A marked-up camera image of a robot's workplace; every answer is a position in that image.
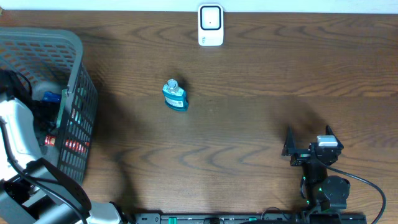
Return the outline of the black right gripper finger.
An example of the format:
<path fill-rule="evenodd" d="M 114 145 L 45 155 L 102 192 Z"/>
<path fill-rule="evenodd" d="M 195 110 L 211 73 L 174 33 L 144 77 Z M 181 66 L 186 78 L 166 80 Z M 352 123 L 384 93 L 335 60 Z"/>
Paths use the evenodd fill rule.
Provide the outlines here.
<path fill-rule="evenodd" d="M 293 135 L 292 128 L 289 126 L 287 128 L 287 135 L 285 143 L 282 149 L 282 156 L 291 156 L 295 152 L 295 139 Z"/>
<path fill-rule="evenodd" d="M 333 130 L 331 129 L 331 127 L 329 125 L 326 126 L 325 133 L 326 133 L 326 135 L 334 135 L 336 137 L 336 135 L 334 134 Z M 338 138 L 337 138 L 337 141 L 338 141 L 337 148 L 342 150 L 344 148 L 344 145 L 341 143 L 341 141 Z"/>

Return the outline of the blue Oreo cookie pack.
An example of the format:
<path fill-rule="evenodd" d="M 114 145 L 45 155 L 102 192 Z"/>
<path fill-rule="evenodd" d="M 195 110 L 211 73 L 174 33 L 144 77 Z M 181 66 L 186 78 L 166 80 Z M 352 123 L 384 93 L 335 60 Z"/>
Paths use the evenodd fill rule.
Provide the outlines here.
<path fill-rule="evenodd" d="M 42 98 L 42 101 L 47 103 L 60 103 L 61 100 L 62 100 L 61 94 L 52 93 L 51 91 L 46 91 Z"/>

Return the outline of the red Nescafe coffee stick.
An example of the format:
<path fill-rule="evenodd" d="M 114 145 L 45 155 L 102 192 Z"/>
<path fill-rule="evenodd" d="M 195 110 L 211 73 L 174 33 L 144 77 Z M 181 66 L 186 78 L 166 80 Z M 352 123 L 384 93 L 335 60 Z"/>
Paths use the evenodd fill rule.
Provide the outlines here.
<path fill-rule="evenodd" d="M 46 135 L 44 140 L 45 146 L 54 146 L 56 141 L 56 136 Z M 73 151 L 85 153 L 88 147 L 90 146 L 89 142 L 85 142 L 84 144 L 80 144 L 78 141 L 65 140 L 65 146 Z"/>

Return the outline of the teal mouthwash bottle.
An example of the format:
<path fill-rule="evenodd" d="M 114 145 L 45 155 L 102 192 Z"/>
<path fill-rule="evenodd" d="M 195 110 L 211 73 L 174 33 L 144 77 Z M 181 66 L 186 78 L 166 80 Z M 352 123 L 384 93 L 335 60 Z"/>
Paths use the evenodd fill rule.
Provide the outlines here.
<path fill-rule="evenodd" d="M 163 86 L 162 93 L 165 97 L 165 104 L 175 111 L 186 111 L 188 109 L 187 93 L 179 87 L 178 82 L 170 79 Z"/>

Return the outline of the mint green wipes pack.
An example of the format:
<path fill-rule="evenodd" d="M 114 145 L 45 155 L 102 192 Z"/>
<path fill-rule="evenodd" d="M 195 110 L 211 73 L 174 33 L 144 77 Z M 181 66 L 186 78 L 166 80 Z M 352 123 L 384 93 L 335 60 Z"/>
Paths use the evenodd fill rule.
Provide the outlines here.
<path fill-rule="evenodd" d="M 58 116 L 57 116 L 57 120 L 56 120 L 56 128 L 58 129 L 62 123 L 62 116 L 63 116 L 63 111 L 65 109 L 65 105 L 67 102 L 67 98 L 68 98 L 68 89 L 64 89 L 62 90 L 62 95 L 61 95 L 61 101 L 60 101 L 60 107 L 59 107 L 59 111 L 58 111 Z"/>

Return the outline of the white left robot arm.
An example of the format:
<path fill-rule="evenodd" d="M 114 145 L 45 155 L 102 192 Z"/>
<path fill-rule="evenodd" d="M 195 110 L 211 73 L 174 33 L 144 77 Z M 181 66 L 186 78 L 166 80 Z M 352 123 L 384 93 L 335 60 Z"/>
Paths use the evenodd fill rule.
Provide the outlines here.
<path fill-rule="evenodd" d="M 1 71 L 1 218 L 8 223 L 127 223 L 113 202 L 81 187 L 93 120 L 92 87 L 40 93 L 23 74 Z"/>

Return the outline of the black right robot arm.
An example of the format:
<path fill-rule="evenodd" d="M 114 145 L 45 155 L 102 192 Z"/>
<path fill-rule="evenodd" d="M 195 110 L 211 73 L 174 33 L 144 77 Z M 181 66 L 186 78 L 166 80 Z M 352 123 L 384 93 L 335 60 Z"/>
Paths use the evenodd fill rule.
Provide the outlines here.
<path fill-rule="evenodd" d="M 338 160 L 344 146 L 329 126 L 306 149 L 296 146 L 292 128 L 287 136 L 282 155 L 290 157 L 290 165 L 303 170 L 301 193 L 310 208 L 322 212 L 347 208 L 350 182 L 337 175 L 328 175 L 328 168 Z"/>

